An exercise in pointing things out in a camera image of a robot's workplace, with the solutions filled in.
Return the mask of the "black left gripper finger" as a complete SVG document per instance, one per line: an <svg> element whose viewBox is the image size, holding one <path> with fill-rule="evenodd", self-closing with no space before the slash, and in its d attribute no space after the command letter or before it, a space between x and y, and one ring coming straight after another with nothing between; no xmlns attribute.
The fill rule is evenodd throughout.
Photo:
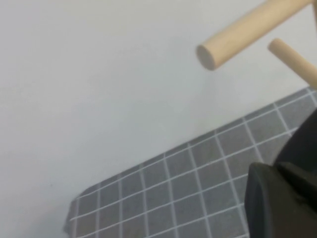
<svg viewBox="0 0 317 238"><path fill-rule="evenodd" d="M317 236L317 177L291 163L252 163L244 206L251 238Z"/></svg>

